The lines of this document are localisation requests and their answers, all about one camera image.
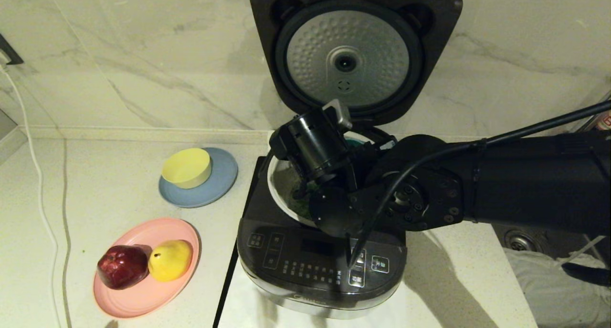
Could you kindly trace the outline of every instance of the yellow pear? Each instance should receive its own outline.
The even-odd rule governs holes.
[[[148,259],[148,272],[160,282],[180,278],[189,269],[193,249],[183,240],[170,240],[158,245]]]

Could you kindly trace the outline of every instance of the black cable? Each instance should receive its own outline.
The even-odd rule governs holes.
[[[378,208],[375,210],[373,215],[365,222],[365,224],[363,224],[363,227],[361,228],[360,237],[356,241],[356,245],[354,246],[354,250],[350,256],[350,261],[349,261],[348,266],[352,268],[355,265],[356,260],[358,259],[358,255],[360,255],[360,251],[363,249],[363,247],[365,247],[365,243],[367,239],[369,238],[369,235],[371,234],[371,232],[373,231],[373,228],[375,228],[376,224],[378,223],[379,218],[382,217],[382,212],[384,211],[384,208],[386,207],[386,202],[388,202],[390,198],[393,196],[393,193],[395,193],[395,190],[397,189],[397,187],[399,187],[401,182],[403,182],[403,180],[405,180],[408,176],[410,176],[416,168],[423,165],[424,163],[427,163],[427,162],[430,162],[430,161],[433,161],[433,160],[436,160],[436,159],[439,159],[439,158],[442,158],[444,156],[448,156],[451,154],[464,152],[472,148],[481,148],[482,146],[491,147],[493,145],[498,145],[500,143],[506,143],[509,141],[513,141],[515,139],[519,139],[519,138],[522,138],[528,135],[536,134],[537,132],[548,130],[550,128],[555,128],[555,127],[558,127],[558,126],[561,126],[567,123],[571,123],[572,121],[583,119],[585,117],[596,115],[598,113],[609,111],[609,110],[611,110],[611,102],[610,101],[601,102],[601,103],[598,103],[592,106],[588,106],[587,108],[582,108],[581,110],[573,111],[571,113],[567,113],[559,117],[548,119],[541,123],[533,124],[533,125],[530,125],[524,128],[519,128],[518,130],[507,132],[505,134],[497,135],[490,139],[484,138],[478,141],[471,141],[467,143],[452,145],[449,148],[439,150],[437,152],[429,154],[419,159],[418,161],[408,163],[408,165],[406,165],[406,167],[404,167],[404,169],[401,170],[401,173],[399,173],[399,175],[391,183],[390,187],[386,189],[386,192],[384,193],[384,196],[382,196],[382,200],[380,200],[380,204],[378,205]]]

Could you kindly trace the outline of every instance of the kitchen counter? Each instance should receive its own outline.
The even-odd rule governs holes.
[[[159,196],[157,184],[164,160],[190,147],[228,150],[240,171],[233,188],[220,200],[181,209]],[[211,327],[253,169],[266,145],[36,139],[35,149],[44,172],[44,207],[59,241],[55,294],[59,304],[65,294],[72,327]],[[37,211],[37,177],[27,144],[0,165],[0,179],[2,325],[51,327],[52,248]],[[92,295],[96,262],[129,228],[157,217],[184,219],[197,229],[202,245],[199,265],[172,302],[116,325],[98,309]],[[461,223],[410,233],[408,248],[404,282],[395,295],[357,321],[306,317],[274,306],[257,295],[238,263],[221,326],[282,327],[283,322],[291,322],[295,327],[536,327],[488,224]]]

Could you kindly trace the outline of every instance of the electrical outlet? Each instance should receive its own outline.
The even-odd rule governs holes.
[[[9,42],[2,37],[0,34],[0,50],[4,51],[9,58],[11,58],[11,62],[7,63],[8,65],[21,64],[23,60],[19,57],[19,54],[9,45]]]

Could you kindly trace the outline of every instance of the display screen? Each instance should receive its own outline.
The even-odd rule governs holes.
[[[301,241],[301,251],[333,256],[333,243],[324,243],[323,241],[303,239]]]

